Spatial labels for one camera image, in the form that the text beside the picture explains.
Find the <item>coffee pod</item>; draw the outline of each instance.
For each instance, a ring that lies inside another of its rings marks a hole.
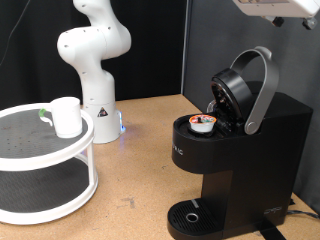
[[[211,132],[216,121],[215,117],[203,114],[192,116],[189,119],[191,129],[200,133]]]

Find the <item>black tray surface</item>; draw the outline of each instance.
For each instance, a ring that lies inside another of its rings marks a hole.
[[[33,213],[62,206],[89,186],[88,167],[72,158],[47,168],[0,171],[0,209]]]
[[[79,141],[88,131],[82,119],[82,133],[74,138],[59,138],[54,127],[41,121],[38,110],[17,112],[0,118],[0,158],[31,158],[62,150]],[[50,112],[45,113],[52,120]]]

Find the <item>cup handle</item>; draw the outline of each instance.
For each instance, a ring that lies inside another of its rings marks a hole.
[[[38,115],[40,117],[40,119],[43,121],[43,122],[48,122],[50,124],[50,126],[52,127],[53,124],[52,124],[52,121],[49,119],[49,118],[46,118],[44,116],[44,113],[46,112],[47,110],[45,108],[41,108]]]

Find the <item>coffee maker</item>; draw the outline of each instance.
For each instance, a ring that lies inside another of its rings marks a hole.
[[[241,78],[256,57],[265,66],[262,84]],[[194,131],[192,115],[174,122],[173,162],[203,174],[201,197],[168,212],[174,239],[226,239],[284,223],[312,109],[276,92],[278,79],[268,49],[247,50],[212,79],[211,132]]]

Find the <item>coffee maker lid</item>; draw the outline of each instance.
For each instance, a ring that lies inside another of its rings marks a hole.
[[[261,57],[265,66],[265,78],[252,107],[252,94],[241,78],[244,68],[256,57]],[[216,74],[211,84],[217,104],[223,103],[227,112],[242,118],[244,131],[251,135],[258,131],[271,103],[279,82],[279,69],[272,60],[272,53],[265,47],[256,47],[241,53],[229,69]]]

